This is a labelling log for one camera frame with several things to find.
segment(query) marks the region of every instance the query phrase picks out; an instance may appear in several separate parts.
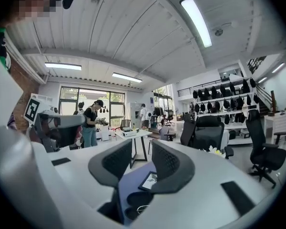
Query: display shelf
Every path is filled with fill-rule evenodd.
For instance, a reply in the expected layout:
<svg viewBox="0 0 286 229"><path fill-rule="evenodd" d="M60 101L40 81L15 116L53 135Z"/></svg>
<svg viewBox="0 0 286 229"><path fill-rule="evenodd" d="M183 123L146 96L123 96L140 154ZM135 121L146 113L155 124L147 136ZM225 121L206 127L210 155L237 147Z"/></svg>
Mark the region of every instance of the display shelf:
<svg viewBox="0 0 286 229"><path fill-rule="evenodd" d="M238 98L238 97L247 97L247 95L254 95L253 92L247 93L247 94L239 94L239 95L234 95L234 96L229 96L229 97L222 97L222 98L216 98L216 99L211 99L211 100L205 100L205 101L199 101L196 102L196 104L202 104L202 103L208 103L208 102L216 102L216 101L223 101L223 100L231 100L231 98Z"/></svg>
<svg viewBox="0 0 286 229"><path fill-rule="evenodd" d="M251 143L252 139L250 137L248 138L237 137L235 139L228 141L228 145L241 145L241 144L251 144Z"/></svg>
<svg viewBox="0 0 286 229"><path fill-rule="evenodd" d="M225 125L225 130L234 130L234 129L247 129L247 126L245 123L239 123L239 122Z"/></svg>
<svg viewBox="0 0 286 229"><path fill-rule="evenodd" d="M228 112L220 112L220 113L210 113L210 114L198 114L197 117L202 117L202 116L208 116L208 115L214 115L214 116L218 116L218 115L234 115L234 114L239 114L239 113L243 113L243 112L247 112L249 110L253 110L253 109L242 109L242 110L235 110L235 111L228 111Z"/></svg>
<svg viewBox="0 0 286 229"><path fill-rule="evenodd" d="M226 81L226 82L219 82L216 84L212 84L212 83L207 83L207 84L201 84L199 86L193 87L193 90L203 90L204 88L212 88L212 86L214 86L217 90L220 88L221 85L224 86L224 88L228 88L230 87L230 83L233 83L234 86L238 86L238 85L242 85L243 84L243 80L248 80L250 79L249 77L245 77L245 78L241 78L241 79L236 79L236 80L232 80L232 81Z"/></svg>

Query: white ceiling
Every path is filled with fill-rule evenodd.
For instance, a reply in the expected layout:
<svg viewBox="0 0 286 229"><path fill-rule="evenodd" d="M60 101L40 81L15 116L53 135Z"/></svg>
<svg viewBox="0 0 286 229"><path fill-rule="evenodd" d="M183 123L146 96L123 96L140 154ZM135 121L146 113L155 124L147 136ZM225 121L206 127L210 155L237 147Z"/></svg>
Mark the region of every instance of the white ceiling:
<svg viewBox="0 0 286 229"><path fill-rule="evenodd" d="M74 0L69 10L56 8L46 18L19 22L7 31L39 74L47 73L45 62L74 63L82 65L82 71L51 69L50 74L127 85L127 80L112 77L117 72L142 79L132 87L145 90L230 65L248 50L250 40L261 51L285 47L285 30L280 30L278 17L264 9L267 6L258 6L263 19L261 24L255 21L256 0L195 2L211 34L209 48L179 0ZM237 28L222 26L233 20ZM219 27L224 33L216 37Z"/></svg>

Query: fluorescent light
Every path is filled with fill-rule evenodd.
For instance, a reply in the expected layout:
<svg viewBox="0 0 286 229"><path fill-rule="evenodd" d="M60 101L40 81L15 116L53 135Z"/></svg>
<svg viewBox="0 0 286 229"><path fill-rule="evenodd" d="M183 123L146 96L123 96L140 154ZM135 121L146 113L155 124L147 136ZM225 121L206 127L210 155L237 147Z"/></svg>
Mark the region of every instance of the fluorescent light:
<svg viewBox="0 0 286 229"><path fill-rule="evenodd" d="M267 79L267 77L264 77L262 80L260 80L258 83L261 83L261 82L263 82L264 80L266 80Z"/></svg>
<svg viewBox="0 0 286 229"><path fill-rule="evenodd" d="M118 74L118 73L113 73L112 76L113 77L122 78L122 79L126 79L126 80L133 81L133 82L138 82L138 83L140 83L142 81L142 80L140 80L138 78L133 78L133 77L130 77L130 76L127 76L127 75L123 75L123 74Z"/></svg>
<svg viewBox="0 0 286 229"><path fill-rule="evenodd" d="M196 29L198 30L200 34L202 42L204 43L204 47L207 48L207 47L212 46L212 41L211 41L208 28L206 27L205 21L197 5L195 4L194 0L182 0L180 4L185 9L185 11L188 13L191 20L193 21Z"/></svg>
<svg viewBox="0 0 286 229"><path fill-rule="evenodd" d="M60 68L60 69L68 69L68 70L77 70L81 71L82 67L76 64L68 64L68 63L44 63L48 68Z"/></svg>
<svg viewBox="0 0 286 229"><path fill-rule="evenodd" d="M281 63L274 71L272 71L272 73L275 73L278 71L279 68L281 68L285 63Z"/></svg>

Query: chair armrest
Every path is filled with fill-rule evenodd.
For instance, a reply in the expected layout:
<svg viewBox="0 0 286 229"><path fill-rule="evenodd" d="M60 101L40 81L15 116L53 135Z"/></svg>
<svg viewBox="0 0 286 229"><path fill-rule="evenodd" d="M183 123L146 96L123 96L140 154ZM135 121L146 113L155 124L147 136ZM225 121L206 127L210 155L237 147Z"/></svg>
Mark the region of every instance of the chair armrest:
<svg viewBox="0 0 286 229"><path fill-rule="evenodd" d="M234 156L234 151L231 147L227 146L225 147L225 158L229 159L229 157Z"/></svg>
<svg viewBox="0 0 286 229"><path fill-rule="evenodd" d="M276 133L273 133L273 135L286 135L286 132L276 132Z"/></svg>
<svg viewBox="0 0 286 229"><path fill-rule="evenodd" d="M273 148L273 147L278 148L277 144L270 144L270 143L263 143L262 146L266 148Z"/></svg>

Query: brick wall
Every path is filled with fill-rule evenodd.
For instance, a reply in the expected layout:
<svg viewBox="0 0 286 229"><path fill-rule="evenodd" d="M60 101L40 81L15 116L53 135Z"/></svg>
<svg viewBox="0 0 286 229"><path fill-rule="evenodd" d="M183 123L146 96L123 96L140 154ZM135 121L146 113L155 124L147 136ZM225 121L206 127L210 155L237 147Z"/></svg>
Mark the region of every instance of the brick wall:
<svg viewBox="0 0 286 229"><path fill-rule="evenodd" d="M10 74L17 84L22 88L23 94L14 109L17 129L25 131L29 123L23 118L25 108L31 97L31 93L37 94L39 84L35 82L18 64L11 58Z"/></svg>

